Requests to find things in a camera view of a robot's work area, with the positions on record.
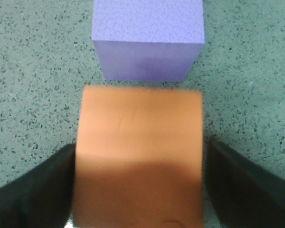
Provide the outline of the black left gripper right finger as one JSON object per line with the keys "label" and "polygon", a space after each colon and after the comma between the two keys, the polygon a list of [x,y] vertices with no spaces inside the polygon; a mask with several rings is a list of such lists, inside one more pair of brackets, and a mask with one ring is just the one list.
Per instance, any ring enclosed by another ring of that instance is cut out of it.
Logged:
{"label": "black left gripper right finger", "polygon": [[224,228],[285,228],[285,180],[211,138],[206,186]]}

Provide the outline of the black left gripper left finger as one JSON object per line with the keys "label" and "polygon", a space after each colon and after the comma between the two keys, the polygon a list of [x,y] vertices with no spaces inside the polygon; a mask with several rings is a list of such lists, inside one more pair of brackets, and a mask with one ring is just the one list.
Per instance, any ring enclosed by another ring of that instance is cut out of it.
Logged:
{"label": "black left gripper left finger", "polygon": [[75,144],[0,188],[0,228],[63,228],[71,214]]}

